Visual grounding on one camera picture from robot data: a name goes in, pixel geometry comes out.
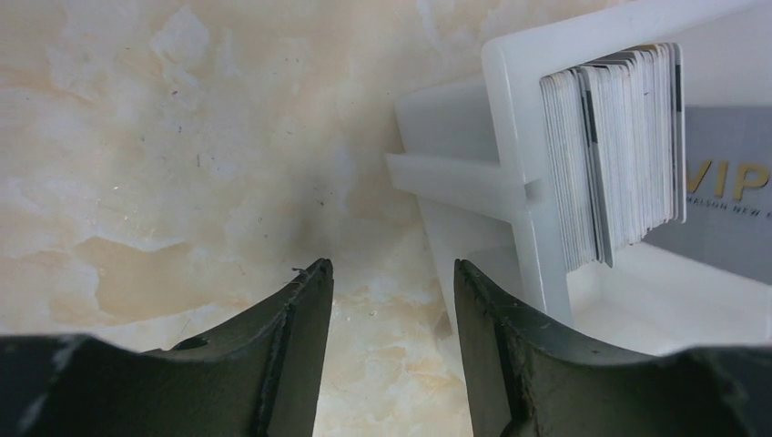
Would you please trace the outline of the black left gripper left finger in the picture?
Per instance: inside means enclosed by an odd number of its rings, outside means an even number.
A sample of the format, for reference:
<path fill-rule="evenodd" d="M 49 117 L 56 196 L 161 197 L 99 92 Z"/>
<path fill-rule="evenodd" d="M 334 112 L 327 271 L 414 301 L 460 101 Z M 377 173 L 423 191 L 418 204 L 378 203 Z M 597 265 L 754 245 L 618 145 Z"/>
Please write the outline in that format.
<path fill-rule="evenodd" d="M 310 436 L 333 298 L 319 259 L 173 348 L 83 333 L 1 339 L 4 436 Z"/>

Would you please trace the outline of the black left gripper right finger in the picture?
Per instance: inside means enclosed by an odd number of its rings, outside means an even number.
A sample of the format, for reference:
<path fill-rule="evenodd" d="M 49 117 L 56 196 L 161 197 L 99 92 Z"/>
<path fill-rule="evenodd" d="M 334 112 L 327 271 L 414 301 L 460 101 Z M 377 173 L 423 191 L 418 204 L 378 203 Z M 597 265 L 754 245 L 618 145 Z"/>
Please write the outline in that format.
<path fill-rule="evenodd" d="M 454 265 L 456 320 L 477 436 L 768 436 L 771 350 L 662 357 L 593 339 Z"/>

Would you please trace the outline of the white plastic card box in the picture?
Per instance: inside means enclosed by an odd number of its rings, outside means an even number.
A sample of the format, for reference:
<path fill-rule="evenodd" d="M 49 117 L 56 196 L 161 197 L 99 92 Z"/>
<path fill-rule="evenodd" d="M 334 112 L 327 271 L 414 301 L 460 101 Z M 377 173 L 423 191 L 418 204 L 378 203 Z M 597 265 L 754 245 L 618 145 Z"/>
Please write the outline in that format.
<path fill-rule="evenodd" d="M 768 1 L 634 1 L 486 43 L 482 75 L 395 105 L 405 150 L 387 166 L 422 213 L 452 328 L 467 259 L 554 320 L 652 355 L 771 342 L 771 281 L 640 242 L 568 271 L 540 82 L 634 46 L 675 43 L 688 106 L 771 109 Z"/>

